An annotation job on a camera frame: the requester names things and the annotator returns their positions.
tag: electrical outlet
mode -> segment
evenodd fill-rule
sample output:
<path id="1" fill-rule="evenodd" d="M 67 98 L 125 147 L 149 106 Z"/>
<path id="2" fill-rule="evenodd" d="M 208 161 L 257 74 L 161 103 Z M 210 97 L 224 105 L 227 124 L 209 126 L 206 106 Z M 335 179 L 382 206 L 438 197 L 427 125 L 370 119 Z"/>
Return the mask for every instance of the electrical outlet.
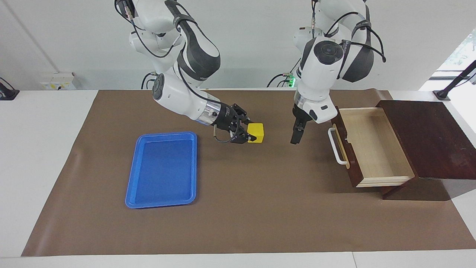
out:
<path id="1" fill-rule="evenodd" d="M 76 90 L 77 79 L 71 72 L 42 73 L 41 76 L 45 90 Z"/>

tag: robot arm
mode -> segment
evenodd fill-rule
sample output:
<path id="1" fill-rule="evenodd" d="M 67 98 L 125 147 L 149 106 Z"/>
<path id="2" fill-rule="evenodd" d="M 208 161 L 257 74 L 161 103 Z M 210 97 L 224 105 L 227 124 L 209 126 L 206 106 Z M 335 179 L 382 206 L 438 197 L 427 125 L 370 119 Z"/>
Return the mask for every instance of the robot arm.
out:
<path id="1" fill-rule="evenodd" d="M 337 79 L 356 82 L 365 78 L 372 69 L 374 52 L 378 52 L 371 47 L 371 33 L 375 32 L 365 0 L 313 1 L 318 8 L 317 28 L 301 28 L 295 35 L 302 59 L 294 73 L 297 90 L 292 144 L 300 142 L 308 121 L 319 124 L 337 115 L 329 97 L 330 88 Z M 385 62 L 383 52 L 378 53 Z"/>
<path id="2" fill-rule="evenodd" d="M 152 90 L 157 103 L 226 130 L 232 143 L 256 140 L 243 129 L 242 123 L 251 123 L 243 109 L 197 88 L 220 68 L 220 54 L 182 5 L 175 0 L 115 0 L 115 4 L 134 26 L 131 46 L 149 57 L 158 74 Z"/>

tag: blue tray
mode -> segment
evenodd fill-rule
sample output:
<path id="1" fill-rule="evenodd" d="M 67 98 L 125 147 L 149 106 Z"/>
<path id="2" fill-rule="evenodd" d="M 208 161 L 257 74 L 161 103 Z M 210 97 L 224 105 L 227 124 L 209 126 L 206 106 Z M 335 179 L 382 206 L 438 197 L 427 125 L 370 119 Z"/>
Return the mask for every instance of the blue tray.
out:
<path id="1" fill-rule="evenodd" d="M 197 195 L 197 135 L 193 132 L 139 137 L 130 170 L 130 208 L 191 203 Z"/>

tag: drawer handle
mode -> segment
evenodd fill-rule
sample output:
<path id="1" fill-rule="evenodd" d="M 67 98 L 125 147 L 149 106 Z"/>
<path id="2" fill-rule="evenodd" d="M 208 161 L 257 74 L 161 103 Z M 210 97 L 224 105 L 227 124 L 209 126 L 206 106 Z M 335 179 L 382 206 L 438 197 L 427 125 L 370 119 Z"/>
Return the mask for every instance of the drawer handle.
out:
<path id="1" fill-rule="evenodd" d="M 339 157 L 339 153 L 337 152 L 337 146 L 336 146 L 336 143 L 334 142 L 334 138 L 332 137 L 332 132 L 333 131 L 336 131 L 337 129 L 335 129 L 334 127 L 331 127 L 329 128 L 329 130 L 327 131 L 327 134 L 329 135 L 329 141 L 330 141 L 330 144 L 332 145 L 332 150 L 334 151 L 334 156 L 336 157 L 336 161 L 337 163 L 341 164 L 341 165 L 348 165 L 349 163 L 347 161 L 342 161 Z"/>

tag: white table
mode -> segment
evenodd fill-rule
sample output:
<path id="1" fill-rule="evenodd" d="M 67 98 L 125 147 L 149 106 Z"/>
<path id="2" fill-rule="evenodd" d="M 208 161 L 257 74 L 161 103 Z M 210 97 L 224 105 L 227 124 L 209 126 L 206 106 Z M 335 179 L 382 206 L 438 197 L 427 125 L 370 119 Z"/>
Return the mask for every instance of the white table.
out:
<path id="1" fill-rule="evenodd" d="M 20 258 L 96 94 L 22 91 L 15 101 L 0 103 L 0 267 L 476 267 L 476 250 Z M 391 94 L 436 100 L 429 92 Z M 471 127 L 451 103 L 445 105 L 475 145 Z M 476 237 L 476 190 L 453 202 Z"/>

